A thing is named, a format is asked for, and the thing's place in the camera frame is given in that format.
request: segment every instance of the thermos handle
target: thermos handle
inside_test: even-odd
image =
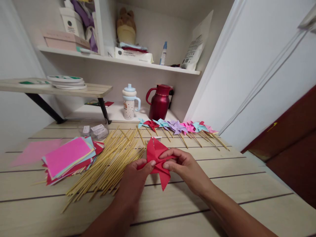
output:
[[[136,100],[138,100],[138,108],[135,108],[135,111],[139,111],[141,109],[141,99],[138,97],[135,97]]]
[[[148,91],[147,94],[146,94],[146,101],[147,101],[147,103],[149,103],[150,105],[151,105],[151,103],[148,102],[148,97],[149,97],[149,94],[151,93],[151,91],[153,91],[153,90],[157,90],[157,87],[149,89],[149,91]]]

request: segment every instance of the hand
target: hand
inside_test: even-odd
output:
[[[171,155],[175,155],[177,158],[166,161],[163,168],[177,173],[194,194],[203,197],[210,190],[213,183],[204,173],[201,166],[190,153],[177,148],[165,151],[160,155],[159,159],[164,159]]]
[[[136,218],[138,213],[139,199],[143,192],[147,176],[156,165],[156,161],[153,160],[148,162],[142,169],[137,170],[137,167],[146,162],[146,159],[139,159],[126,166],[118,193],[113,201],[114,205],[131,209],[134,218]]]

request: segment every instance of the red thermos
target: red thermos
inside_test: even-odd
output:
[[[156,94],[152,97],[151,103],[148,102],[148,97],[151,91],[156,90]],[[151,88],[147,92],[146,101],[150,104],[149,110],[149,119],[158,120],[158,119],[165,119],[166,114],[169,107],[169,91],[172,88],[167,85],[157,85],[157,88]]]

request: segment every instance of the paper pinwheel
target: paper pinwheel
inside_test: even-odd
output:
[[[201,121],[201,122],[200,122],[200,125],[205,126],[205,127],[207,128],[207,130],[208,130],[209,133],[218,133],[218,131],[213,130],[211,126],[205,125],[205,124],[204,124],[204,121]]]
[[[207,127],[205,127],[205,125],[201,125],[198,122],[195,122],[192,124],[195,127],[195,132],[200,132],[202,130],[204,130],[205,132],[208,132]]]
[[[194,126],[193,125],[191,125],[191,121],[188,121],[188,122],[183,122],[183,123],[180,123],[180,125],[182,125],[182,126],[184,126],[187,130],[188,130],[188,132],[195,132],[194,131]]]
[[[163,127],[166,130],[169,130],[170,127],[167,121],[164,121],[163,119],[158,119],[158,121],[153,120],[156,124],[159,125],[159,127]]]
[[[179,120],[177,122],[175,121],[167,121],[170,128],[174,131],[174,134],[177,135],[181,132],[187,133],[188,130],[186,129],[185,126],[181,125]]]
[[[146,122],[144,122],[144,124],[146,124],[146,125],[149,125],[149,127],[154,131],[154,132],[156,132],[156,127],[159,127],[159,125],[158,124],[156,124],[155,122],[153,122],[153,121],[151,121],[151,120],[148,120],[148,121],[146,121]]]
[[[147,144],[147,162],[150,162],[152,160],[156,161],[156,165],[153,169],[153,171],[151,172],[153,173],[158,173],[159,177],[160,177],[160,182],[161,182],[161,188],[162,191],[165,190],[167,184],[170,181],[170,172],[167,169],[164,169],[162,166],[163,164],[166,162],[166,160],[168,159],[172,159],[175,158],[174,155],[172,156],[168,156],[164,159],[159,159],[158,157],[165,152],[166,150],[168,150],[167,147],[165,147],[160,141],[158,141],[156,138],[151,138]],[[142,169],[144,165],[139,166],[137,169]]]
[[[138,124],[138,128],[141,128],[141,126],[145,126],[145,127],[149,127],[147,124],[145,123],[145,120],[143,120],[142,118],[138,118],[139,119],[139,124]]]

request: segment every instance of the tabletop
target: tabletop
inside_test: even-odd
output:
[[[24,87],[23,85],[18,84],[19,82],[23,82],[23,81],[32,82],[32,81],[37,81],[37,80],[46,80],[46,79],[21,78],[21,79],[0,80],[0,91],[103,98],[113,89],[112,86],[91,84],[91,83],[85,83],[87,85],[87,88],[83,90],[64,90],[64,89],[58,89],[55,87],[30,88],[30,87]]]
[[[17,144],[0,157],[0,235],[1,236],[79,236],[113,200],[111,194],[88,199],[91,192],[61,214],[68,197],[65,193],[78,180],[75,175],[46,186],[42,164],[10,167],[9,164],[29,142],[62,138],[65,143],[76,136],[78,121],[50,124],[33,136]],[[128,131],[137,122],[113,121],[110,131],[117,126]],[[235,200],[242,208],[278,236],[307,237],[316,234],[316,210],[265,173],[252,160],[226,144],[230,151],[214,140],[216,147],[197,135],[203,146],[189,137],[170,138],[162,130],[161,142],[193,155],[208,177]],[[143,138],[150,139],[147,131]],[[156,174],[149,175],[140,200],[138,218],[127,236],[225,236],[212,212],[203,201],[191,193],[175,173],[164,191]]]

